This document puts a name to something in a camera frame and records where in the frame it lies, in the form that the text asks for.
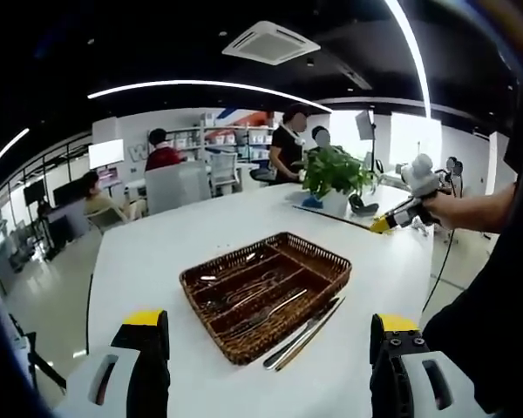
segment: green leaves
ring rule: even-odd
[[[372,181],[371,173],[363,169],[341,146],[328,146],[309,151],[305,163],[303,189],[321,199],[331,189],[343,194],[360,193]]]

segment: ceiling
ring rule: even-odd
[[[433,2],[401,3],[423,55],[431,101],[470,113],[487,129],[503,130],[511,117],[512,78],[495,48]],[[122,4],[26,2],[15,12],[0,11],[8,16],[7,28],[15,28],[0,35],[0,149],[23,128],[31,129],[0,160],[0,182],[31,156],[101,118],[203,106],[279,111],[290,104],[268,94],[209,86],[87,98],[124,84],[199,79],[252,84],[309,100],[422,99],[409,48],[383,1]],[[221,55],[261,20],[294,30],[322,49],[275,67]],[[222,31],[227,35],[220,36]],[[307,66],[309,57],[314,66]],[[371,90],[362,90],[353,78]]]

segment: gray floor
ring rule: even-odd
[[[459,231],[456,237],[421,326],[468,287],[487,260],[488,241],[480,234]],[[100,241],[101,235],[93,231],[68,245],[51,263],[35,258],[5,299],[22,328],[37,332],[37,351],[64,377],[85,356],[87,294]],[[431,287],[446,249],[443,237],[436,236]],[[39,371],[37,381],[47,404],[57,405],[63,396],[58,387]]]

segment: woven basket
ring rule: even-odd
[[[243,365],[321,309],[347,284],[351,268],[348,260],[305,239],[279,233],[186,270],[180,284],[217,346],[231,362]],[[303,289],[305,294],[259,327],[238,337],[230,333],[264,307],[276,307]]]

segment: black cable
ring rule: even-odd
[[[457,197],[457,194],[455,192],[455,185],[453,184],[453,181],[451,181],[451,180],[450,180],[450,185],[452,185],[453,196]],[[463,194],[463,178],[461,178],[461,194]],[[450,250],[452,249],[454,234],[455,234],[455,230],[453,230],[452,233],[450,234],[450,242],[447,245],[447,251],[445,252],[444,262],[442,263],[442,266],[439,269],[438,277],[436,278],[436,283],[434,283],[434,286],[432,287],[430,295],[428,296],[428,299],[426,300],[425,307],[422,308],[422,312],[424,312],[425,309],[428,307],[428,304],[430,303],[430,300],[432,299],[432,296],[434,295],[434,291],[436,290],[436,287],[438,287],[438,283],[442,278],[442,273],[444,272],[445,263],[447,262],[447,257],[450,255]]]

